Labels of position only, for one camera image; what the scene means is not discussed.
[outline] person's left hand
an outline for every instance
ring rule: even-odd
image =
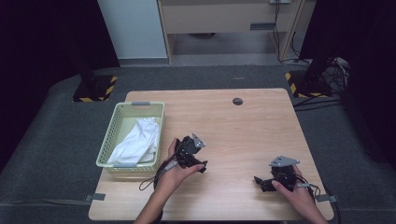
[[[176,138],[172,141],[172,144],[168,148],[168,157],[167,160],[175,153],[176,147]],[[192,167],[186,167],[185,169],[181,168],[180,165],[176,165],[172,169],[165,172],[160,180],[158,181],[157,187],[155,191],[158,191],[167,197],[170,197],[172,193],[180,186],[184,179],[189,177],[190,175],[195,174],[200,171],[205,166],[203,164],[196,164]]]

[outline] green basket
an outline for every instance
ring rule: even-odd
[[[158,149],[153,161],[139,162],[136,167],[115,167],[107,164],[114,148],[122,142],[132,130],[138,119],[155,118],[160,126]],[[161,143],[163,139],[164,103],[162,102],[131,102],[118,103],[114,108],[108,125],[105,139],[96,159],[96,165],[106,169],[114,178],[140,180],[155,175],[160,165]]]

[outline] fingers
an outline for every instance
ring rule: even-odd
[[[168,158],[171,157],[175,153],[176,147],[176,138],[172,141],[171,145],[168,148]]]
[[[184,170],[185,170],[186,176],[190,176],[190,175],[197,173],[204,167],[205,166],[203,164],[196,164],[196,165],[193,165],[192,167],[186,168]]]
[[[294,173],[296,173],[297,175],[303,176],[303,175],[301,174],[300,169],[297,167],[296,164],[293,164],[293,169],[294,169]]]
[[[291,192],[286,189],[281,183],[277,182],[276,180],[273,180],[272,185],[274,186],[274,188],[279,191],[281,194],[283,194],[287,199],[290,197]]]

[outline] black circular object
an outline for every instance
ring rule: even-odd
[[[236,97],[236,98],[233,98],[233,103],[235,105],[241,105],[242,103],[244,103],[244,101],[241,98]]]

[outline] white towel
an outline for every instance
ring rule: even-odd
[[[158,149],[160,127],[155,118],[137,119],[135,126],[115,148],[108,164],[137,164],[152,161]]]

